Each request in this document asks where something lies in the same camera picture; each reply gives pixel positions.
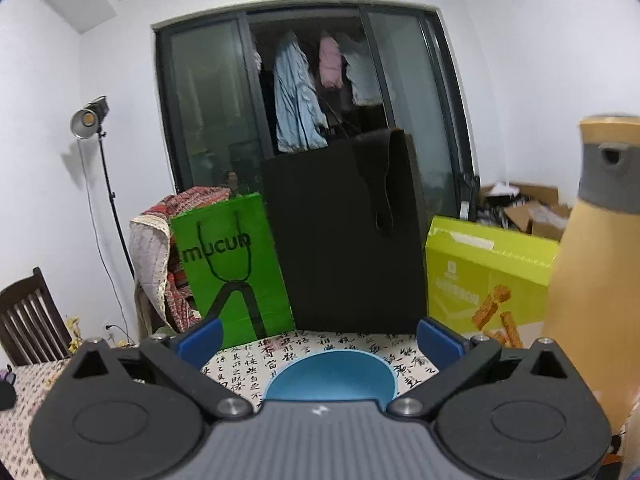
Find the glass pane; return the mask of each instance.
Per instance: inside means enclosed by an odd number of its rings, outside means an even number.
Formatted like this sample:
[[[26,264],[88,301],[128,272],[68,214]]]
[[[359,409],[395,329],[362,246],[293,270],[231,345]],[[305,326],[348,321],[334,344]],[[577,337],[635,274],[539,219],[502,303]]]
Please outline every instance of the glass pane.
[[[240,194],[258,190],[262,149],[238,24],[221,22],[175,34],[172,54],[193,185],[225,184]]]
[[[431,59],[415,16],[369,14],[396,125],[414,136],[430,214],[456,216],[449,144]]]

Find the lamp head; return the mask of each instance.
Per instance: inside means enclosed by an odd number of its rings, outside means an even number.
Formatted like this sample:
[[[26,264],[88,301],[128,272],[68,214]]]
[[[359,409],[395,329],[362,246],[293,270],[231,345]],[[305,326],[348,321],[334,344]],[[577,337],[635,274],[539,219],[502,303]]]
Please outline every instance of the lamp head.
[[[102,121],[108,113],[107,97],[103,95],[94,99],[71,118],[71,132],[78,139],[88,139],[102,130]]]

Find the power cord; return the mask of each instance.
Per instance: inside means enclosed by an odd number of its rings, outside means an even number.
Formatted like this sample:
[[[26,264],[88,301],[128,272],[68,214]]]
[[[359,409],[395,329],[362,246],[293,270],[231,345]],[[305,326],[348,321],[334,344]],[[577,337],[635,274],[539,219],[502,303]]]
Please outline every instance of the power cord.
[[[105,330],[111,330],[112,328],[117,328],[118,330],[120,330],[125,336],[127,336],[127,339],[129,339],[129,334],[127,334],[123,329],[121,329],[119,326],[117,325],[105,325],[104,329]]]
[[[118,297],[118,293],[116,292],[116,286],[113,283],[113,278],[109,273],[109,269],[107,269],[107,264],[104,262],[104,257],[102,256],[102,250],[100,248],[100,242],[98,241],[98,230],[95,227],[95,218],[94,218],[94,208],[91,204],[91,194],[89,193],[89,179],[86,176],[86,167],[84,165],[84,156],[82,156],[82,146],[80,145],[80,140],[76,140],[78,144],[78,152],[80,153],[80,164],[82,165],[82,174],[84,175],[84,189],[86,191],[86,200],[89,204],[89,214],[91,215],[91,225],[94,228],[94,237],[95,237],[95,246],[98,247],[98,254],[100,255],[100,261],[102,262],[102,266],[104,267],[104,272],[107,273],[109,277],[109,281],[111,282],[111,288],[113,289],[113,295],[116,297],[116,301],[118,302],[118,306],[120,307],[120,313],[122,314],[122,320],[124,321],[124,334],[127,336],[127,340],[129,343],[133,343],[132,339],[129,337],[129,326],[127,325],[127,318],[124,315],[124,309],[122,307],[122,303],[120,303],[120,298]]]

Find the yellow box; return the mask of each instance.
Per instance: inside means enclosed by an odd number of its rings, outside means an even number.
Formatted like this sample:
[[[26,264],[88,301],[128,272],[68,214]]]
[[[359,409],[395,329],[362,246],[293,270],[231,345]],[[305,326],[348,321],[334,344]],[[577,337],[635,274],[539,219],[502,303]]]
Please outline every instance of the yellow box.
[[[462,335],[528,348],[542,330],[557,252],[553,240],[436,216],[426,245],[429,315]]]

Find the wooden chair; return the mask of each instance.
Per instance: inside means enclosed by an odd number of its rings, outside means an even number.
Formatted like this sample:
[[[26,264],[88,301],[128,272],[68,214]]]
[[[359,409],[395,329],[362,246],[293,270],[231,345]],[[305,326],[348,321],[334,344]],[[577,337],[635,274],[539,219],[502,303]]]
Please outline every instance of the wooden chair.
[[[39,267],[0,292],[0,343],[15,366],[69,356],[71,336]]]

